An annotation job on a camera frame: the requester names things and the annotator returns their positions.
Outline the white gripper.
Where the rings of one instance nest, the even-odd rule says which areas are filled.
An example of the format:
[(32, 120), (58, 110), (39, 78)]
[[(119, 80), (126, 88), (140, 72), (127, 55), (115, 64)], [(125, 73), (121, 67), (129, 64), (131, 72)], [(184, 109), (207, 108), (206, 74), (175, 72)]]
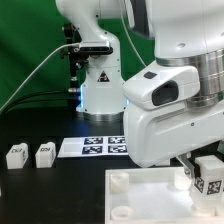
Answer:
[(184, 174), (193, 181), (191, 152), (224, 138), (224, 102), (199, 110), (177, 103), (146, 111), (129, 104), (124, 113), (127, 151), (134, 163), (150, 167), (178, 156)]

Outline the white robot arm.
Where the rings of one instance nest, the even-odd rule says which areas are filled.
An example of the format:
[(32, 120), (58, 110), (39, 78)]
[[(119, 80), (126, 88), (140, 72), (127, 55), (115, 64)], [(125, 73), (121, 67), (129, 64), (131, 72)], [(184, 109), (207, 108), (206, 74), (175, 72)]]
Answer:
[[(56, 0), (78, 29), (89, 55), (82, 114), (119, 115), (131, 159), (150, 167), (178, 158), (193, 179), (206, 179), (191, 151), (224, 138), (224, 0)], [(121, 76), (120, 44), (99, 27), (126, 17), (155, 41), (154, 61), (129, 80)]]

